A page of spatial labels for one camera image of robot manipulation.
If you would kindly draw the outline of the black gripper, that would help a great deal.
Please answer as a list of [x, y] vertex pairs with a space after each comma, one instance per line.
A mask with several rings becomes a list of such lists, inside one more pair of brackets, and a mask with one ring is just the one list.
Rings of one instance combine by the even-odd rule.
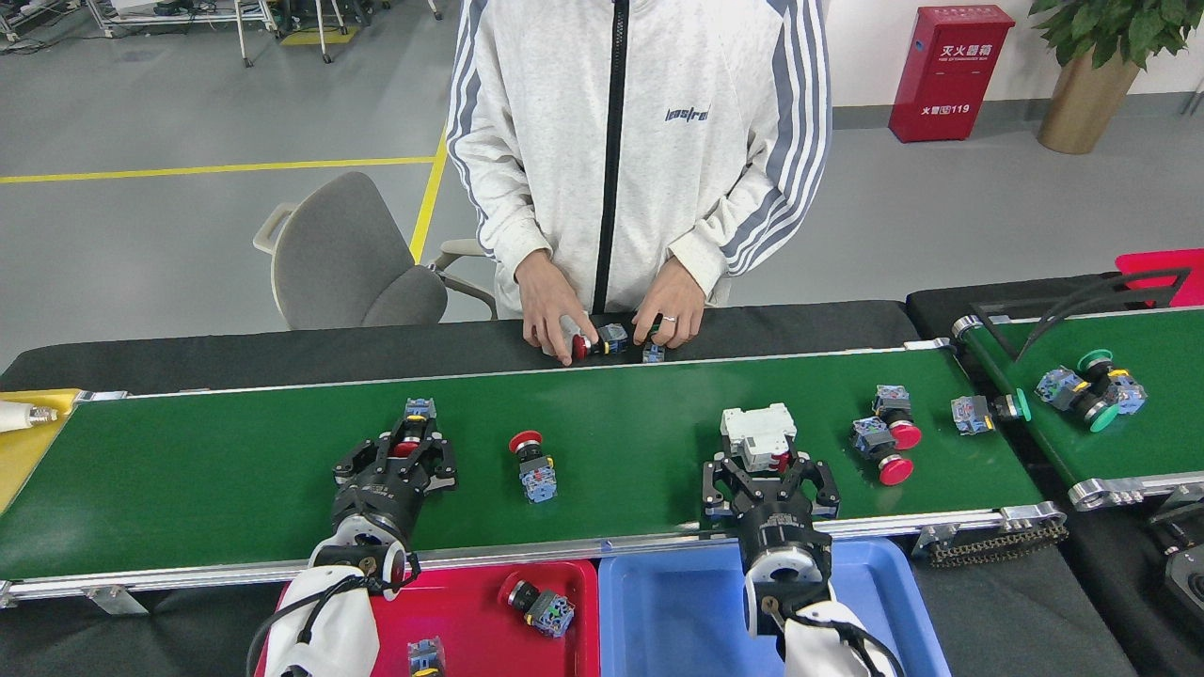
[[403, 432], [386, 430], [362, 440], [334, 466], [337, 493], [331, 522], [340, 543], [373, 537], [380, 544], [408, 547], [425, 496], [458, 488], [452, 441], [438, 431], [437, 420], [426, 420], [405, 473], [397, 471], [400, 457], [394, 455], [403, 442]]
[[[737, 524], [745, 575], [830, 575], [832, 537], [813, 526], [813, 517], [836, 519], [840, 491], [830, 464], [792, 458], [785, 471], [785, 501], [759, 501], [759, 479], [738, 457], [718, 451], [702, 470], [702, 510], [712, 523]], [[801, 490], [805, 481], [816, 498]]]

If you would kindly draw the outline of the person's left hand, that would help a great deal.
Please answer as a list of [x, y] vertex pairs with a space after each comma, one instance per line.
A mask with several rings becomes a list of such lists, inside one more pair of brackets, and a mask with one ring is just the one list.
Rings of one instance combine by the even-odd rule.
[[675, 351], [698, 335], [706, 312], [706, 292], [675, 257], [665, 261], [638, 306], [632, 342]]

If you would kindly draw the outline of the person's right hand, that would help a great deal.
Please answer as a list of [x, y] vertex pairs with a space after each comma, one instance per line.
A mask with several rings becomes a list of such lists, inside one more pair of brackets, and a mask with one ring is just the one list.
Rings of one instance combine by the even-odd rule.
[[561, 320], [579, 326], [589, 341], [597, 341], [596, 326], [562, 271], [545, 249], [529, 254], [515, 270], [523, 310], [523, 338], [539, 351], [550, 351], [563, 366], [572, 364], [572, 352], [563, 338]]

